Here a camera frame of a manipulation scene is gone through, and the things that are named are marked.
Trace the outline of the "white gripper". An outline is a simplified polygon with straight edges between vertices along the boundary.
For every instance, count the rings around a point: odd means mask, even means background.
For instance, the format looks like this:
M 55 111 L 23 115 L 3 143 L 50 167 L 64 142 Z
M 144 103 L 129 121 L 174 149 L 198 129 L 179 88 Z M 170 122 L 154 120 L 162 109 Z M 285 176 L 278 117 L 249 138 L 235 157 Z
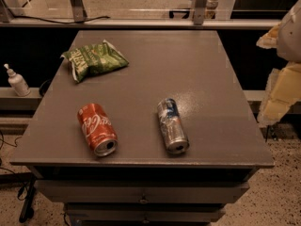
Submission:
M 301 99 L 301 0 L 256 42 L 263 49 L 277 48 L 277 55 L 289 62 L 268 76 L 257 121 L 260 127 L 274 125 Z

